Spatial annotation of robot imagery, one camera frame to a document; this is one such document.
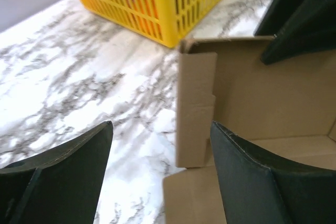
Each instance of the cardboard box flap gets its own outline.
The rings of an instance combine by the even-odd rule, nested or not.
[[[265,66],[259,58],[271,38],[184,42],[178,73],[178,167],[206,165],[212,111],[211,119],[248,140],[330,133],[336,118],[336,51]]]
[[[225,224],[214,166],[188,169],[164,179],[167,224]]]
[[[205,163],[215,105],[212,86],[216,59],[216,53],[194,54],[185,55],[179,62],[177,110],[180,116],[176,119],[176,138],[181,141],[176,146],[177,167]],[[192,139],[192,143],[183,141],[186,139]]]

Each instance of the box side panel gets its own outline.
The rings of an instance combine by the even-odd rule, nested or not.
[[[289,159],[336,154],[336,142],[325,135],[272,138],[252,143]]]
[[[259,58],[267,44],[216,48],[214,120],[249,140],[328,135],[336,116],[336,51],[265,66]]]
[[[306,164],[312,165],[320,168],[326,168],[330,170],[336,170],[336,154],[325,154],[325,155],[316,155],[308,157],[293,157],[291,160]]]

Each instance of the cardboard box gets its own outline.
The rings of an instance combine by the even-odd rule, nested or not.
[[[164,179],[167,224],[223,224],[212,120],[280,156],[336,169],[336,50],[265,66],[272,37],[181,44],[176,165]]]

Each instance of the marble countertop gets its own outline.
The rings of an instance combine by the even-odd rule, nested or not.
[[[222,0],[189,36],[252,35],[270,1]],[[0,167],[111,120],[95,224],[164,223],[176,50],[62,0],[0,34],[0,73]]]

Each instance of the gray marble veining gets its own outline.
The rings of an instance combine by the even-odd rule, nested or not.
[[[222,0],[189,34],[252,35],[271,0]],[[63,0],[0,34],[0,167],[111,120],[95,224],[164,223],[177,51]]]

